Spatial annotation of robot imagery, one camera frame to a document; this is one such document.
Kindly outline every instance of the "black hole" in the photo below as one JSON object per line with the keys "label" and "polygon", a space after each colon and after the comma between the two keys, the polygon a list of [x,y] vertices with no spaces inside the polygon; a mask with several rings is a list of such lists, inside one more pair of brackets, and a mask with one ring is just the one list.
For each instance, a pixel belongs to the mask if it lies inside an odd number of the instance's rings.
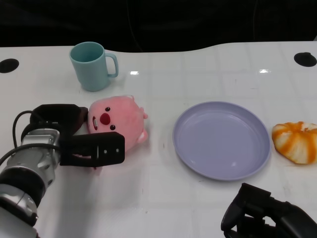
{"label": "black hole", "polygon": [[0,62],[0,73],[10,73],[19,66],[19,61],[16,59],[5,59]]}
{"label": "black hole", "polygon": [[309,52],[296,54],[294,60],[297,64],[304,67],[313,67],[317,64],[317,59]]}

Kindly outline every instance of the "stuffed animal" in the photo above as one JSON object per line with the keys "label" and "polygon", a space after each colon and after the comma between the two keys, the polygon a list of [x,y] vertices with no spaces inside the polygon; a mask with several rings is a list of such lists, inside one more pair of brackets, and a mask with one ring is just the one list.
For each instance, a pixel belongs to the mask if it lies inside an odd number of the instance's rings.
{"label": "stuffed animal", "polygon": [[125,138],[125,151],[144,142],[148,133],[144,119],[148,115],[134,102],[133,96],[117,96],[94,102],[88,111],[90,133],[116,131]]}
{"label": "stuffed animal", "polygon": [[277,124],[272,129],[276,150],[296,164],[317,162],[317,125],[298,123]]}

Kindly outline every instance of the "plush toy nose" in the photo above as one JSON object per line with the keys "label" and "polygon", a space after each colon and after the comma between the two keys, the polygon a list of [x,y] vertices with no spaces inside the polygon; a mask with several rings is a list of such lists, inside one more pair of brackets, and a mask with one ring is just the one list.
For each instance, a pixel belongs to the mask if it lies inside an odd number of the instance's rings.
{"label": "plush toy nose", "polygon": [[104,125],[109,125],[110,124],[110,116],[107,113],[104,113],[100,117],[100,122]]}

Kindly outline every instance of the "table surface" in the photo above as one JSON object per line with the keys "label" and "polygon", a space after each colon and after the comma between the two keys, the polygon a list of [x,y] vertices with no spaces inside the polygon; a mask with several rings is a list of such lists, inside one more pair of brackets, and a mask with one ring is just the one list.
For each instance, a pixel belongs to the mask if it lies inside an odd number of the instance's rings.
{"label": "table surface", "polygon": [[[40,104],[89,107],[104,97],[134,95],[149,114],[150,139],[123,164],[101,171],[58,167],[39,207],[43,238],[222,238],[221,219],[246,182],[289,201],[317,220],[317,167],[277,154],[258,174],[235,182],[205,178],[176,156],[177,117],[200,102],[227,101],[255,113],[271,132],[288,121],[317,123],[317,66],[296,64],[316,42],[234,43],[181,53],[118,53],[119,76],[99,92],[83,90],[68,57],[71,47],[0,48],[17,70],[0,74],[0,154],[13,148],[15,116]],[[111,61],[109,71],[114,71]],[[24,116],[17,127],[26,126]]]}

